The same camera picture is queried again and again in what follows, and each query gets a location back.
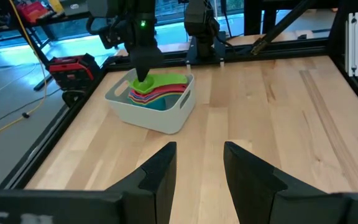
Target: floor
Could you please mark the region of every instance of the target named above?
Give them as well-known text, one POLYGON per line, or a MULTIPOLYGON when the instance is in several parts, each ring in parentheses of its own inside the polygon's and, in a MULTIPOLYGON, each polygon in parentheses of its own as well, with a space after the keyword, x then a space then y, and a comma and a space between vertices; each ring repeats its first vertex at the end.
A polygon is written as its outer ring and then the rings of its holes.
MULTIPOLYGON (((170 223, 238 223, 223 164, 233 141, 325 192, 358 192, 358 97, 327 56, 191 71, 196 105, 172 135, 122 122, 103 96, 125 72, 107 74, 27 188, 104 190, 176 141, 170 223)), ((153 71, 170 72, 186 68, 153 71)))
MULTIPOLYGON (((278 20, 287 12, 280 11, 278 20)), ((292 24, 288 30, 321 30, 331 26, 334 13, 330 10, 321 10, 316 13, 306 13, 292 24)), ((240 16, 230 16, 229 23, 233 35, 243 32, 243 20, 240 16)), ((225 21, 219 21, 222 30, 227 30, 225 21)), ((169 44, 177 42, 185 42, 187 36, 183 28, 183 24, 172 24, 165 27, 157 28, 157 40, 159 44, 169 44)), ((315 36, 326 35, 319 32, 315 36)), ((115 53, 115 50, 104 50, 100 40, 97 37, 85 37, 78 40, 65 40, 53 43, 46 48, 44 52, 48 57, 61 57, 66 55, 78 55, 90 53, 96 56, 101 63, 107 55, 115 53)), ((37 63, 36 57, 28 46, 16 47, 11 49, 0 49, 0 88, 7 83, 30 72, 34 64, 37 63), (17 66, 7 69, 6 66, 17 66)), ((0 117, 12 110, 20 108, 22 105, 36 100, 43 96, 42 92, 36 93, 32 90, 42 79, 40 66, 36 65, 34 71, 27 76, 12 82, 5 89, 0 91, 0 117)), ((54 92, 58 87, 54 82, 49 84, 48 92, 54 92)), ((21 113, 35 107, 37 103, 31 104, 22 110, 13 113, 6 118, 0 120, 0 128, 14 121, 21 116, 21 113)), ((23 153, 34 143, 39 134, 45 129, 52 118, 62 108, 63 101, 60 93, 56 92, 49 96, 44 105, 30 119, 20 122, 0 134, 0 183, 14 167, 16 162, 22 157, 23 153)))

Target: wooden tabletop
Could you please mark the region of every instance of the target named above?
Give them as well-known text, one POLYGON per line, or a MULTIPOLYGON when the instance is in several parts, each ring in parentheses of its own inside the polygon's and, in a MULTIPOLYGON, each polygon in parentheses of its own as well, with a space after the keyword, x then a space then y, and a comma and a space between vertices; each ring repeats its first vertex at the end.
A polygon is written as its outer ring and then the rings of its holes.
POLYGON ((192 72, 196 106, 174 135, 120 121, 104 95, 125 72, 106 75, 27 188, 104 190, 176 141, 170 223, 238 223, 223 166, 224 142, 234 141, 325 192, 358 192, 358 97, 329 57, 192 72))

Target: metal bracket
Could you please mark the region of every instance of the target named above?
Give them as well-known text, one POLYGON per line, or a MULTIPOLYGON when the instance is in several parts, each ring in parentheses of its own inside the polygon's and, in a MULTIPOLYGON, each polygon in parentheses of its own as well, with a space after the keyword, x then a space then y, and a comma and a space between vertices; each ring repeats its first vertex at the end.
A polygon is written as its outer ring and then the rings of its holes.
POLYGON ((358 77, 358 12, 346 21, 345 67, 350 77, 358 77))

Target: black metal frame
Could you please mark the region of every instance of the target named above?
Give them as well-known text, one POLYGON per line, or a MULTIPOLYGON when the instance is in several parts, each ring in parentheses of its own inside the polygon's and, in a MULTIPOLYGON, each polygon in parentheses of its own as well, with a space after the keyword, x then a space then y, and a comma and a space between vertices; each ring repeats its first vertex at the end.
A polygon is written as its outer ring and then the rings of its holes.
MULTIPOLYGON (((331 35, 328 38, 274 42, 266 46, 266 48, 264 48, 258 55, 234 54, 232 48, 226 47, 226 57, 224 62, 246 62, 253 60, 272 60, 328 55, 358 96, 358 77, 348 76, 344 69, 344 61, 342 59, 343 49, 335 47, 338 42, 342 42, 345 38, 345 21, 347 19, 347 15, 352 12, 358 12, 358 0, 342 0, 331 30, 331 35)), ((251 47, 252 45, 239 45, 235 46, 234 50, 236 53, 244 52, 248 51, 251 47)), ((161 67, 186 66, 188 63, 192 66, 217 63, 216 61, 202 62, 199 60, 187 62, 186 58, 188 56, 188 51, 169 52, 164 55, 165 60, 161 67)), ((70 126, 71 122, 75 119, 76 115, 80 112, 89 97, 103 80, 104 76, 108 72, 128 70, 130 68, 132 68, 132 65, 129 57, 109 57, 103 63, 103 75, 95 80, 84 96, 77 100, 68 112, 65 113, 64 117, 58 122, 50 134, 40 136, 40 138, 45 140, 29 149, 20 163, 16 165, 15 169, 12 170, 12 172, 6 177, 5 181, 0 185, 0 189, 24 188, 32 176, 37 172, 43 161, 47 158, 49 153, 53 150, 59 139, 70 126)))

